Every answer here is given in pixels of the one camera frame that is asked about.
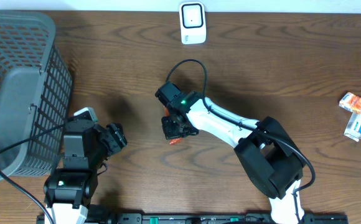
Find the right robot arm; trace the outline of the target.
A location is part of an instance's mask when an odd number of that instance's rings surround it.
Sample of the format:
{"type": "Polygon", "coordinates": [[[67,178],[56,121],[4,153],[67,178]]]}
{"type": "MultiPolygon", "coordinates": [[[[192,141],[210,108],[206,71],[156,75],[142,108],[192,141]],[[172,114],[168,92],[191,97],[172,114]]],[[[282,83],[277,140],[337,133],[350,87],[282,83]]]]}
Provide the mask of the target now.
{"type": "Polygon", "coordinates": [[[270,200],[275,223],[301,223],[299,186],[306,161],[280,123],[248,119],[216,105],[204,94],[184,93],[166,82],[156,98],[166,109],[162,128],[168,140],[205,131],[233,147],[254,186],[270,200]]]}

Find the orange juice carton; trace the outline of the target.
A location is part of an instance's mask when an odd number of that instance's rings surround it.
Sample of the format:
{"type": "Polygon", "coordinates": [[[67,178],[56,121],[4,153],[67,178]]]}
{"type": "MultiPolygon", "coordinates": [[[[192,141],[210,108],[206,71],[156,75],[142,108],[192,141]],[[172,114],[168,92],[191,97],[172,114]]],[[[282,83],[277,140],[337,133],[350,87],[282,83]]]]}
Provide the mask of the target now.
{"type": "Polygon", "coordinates": [[[361,113],[361,97],[347,92],[339,101],[339,106],[352,113],[361,113]]]}

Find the red chocolate bar wrapper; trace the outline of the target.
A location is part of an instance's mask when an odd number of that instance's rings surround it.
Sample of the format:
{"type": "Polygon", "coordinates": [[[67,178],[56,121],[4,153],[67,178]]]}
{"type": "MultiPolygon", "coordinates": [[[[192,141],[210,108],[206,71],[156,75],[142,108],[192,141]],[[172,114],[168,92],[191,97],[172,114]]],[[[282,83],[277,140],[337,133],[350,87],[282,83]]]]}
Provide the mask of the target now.
{"type": "MultiPolygon", "coordinates": [[[[164,111],[165,111],[166,116],[169,116],[169,115],[170,115],[170,114],[169,114],[169,111],[168,111],[168,109],[167,109],[166,107],[164,107],[164,111]]],[[[170,145],[171,145],[171,146],[174,146],[174,145],[180,143],[181,141],[182,141],[182,138],[171,139],[171,140],[170,140],[170,145]]]]}

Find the white Panadol box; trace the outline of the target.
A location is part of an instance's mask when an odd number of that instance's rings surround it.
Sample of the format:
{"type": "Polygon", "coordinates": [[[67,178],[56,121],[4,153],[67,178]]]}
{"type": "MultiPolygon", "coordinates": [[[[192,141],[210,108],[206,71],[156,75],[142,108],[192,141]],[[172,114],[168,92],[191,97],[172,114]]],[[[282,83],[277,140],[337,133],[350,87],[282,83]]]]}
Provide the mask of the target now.
{"type": "Polygon", "coordinates": [[[347,127],[344,131],[344,136],[353,139],[356,142],[361,140],[361,113],[352,113],[347,127]]]}

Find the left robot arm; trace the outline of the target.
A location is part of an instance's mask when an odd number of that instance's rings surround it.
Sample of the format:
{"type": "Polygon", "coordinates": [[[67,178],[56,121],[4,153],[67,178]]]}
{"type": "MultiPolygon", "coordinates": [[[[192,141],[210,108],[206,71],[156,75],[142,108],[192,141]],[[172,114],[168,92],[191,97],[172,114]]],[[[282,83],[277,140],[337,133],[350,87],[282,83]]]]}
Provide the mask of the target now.
{"type": "Polygon", "coordinates": [[[44,184],[45,222],[87,223],[98,170],[128,142],[121,124],[103,127],[90,118],[67,122],[63,140],[63,167],[53,170],[44,184]]]}

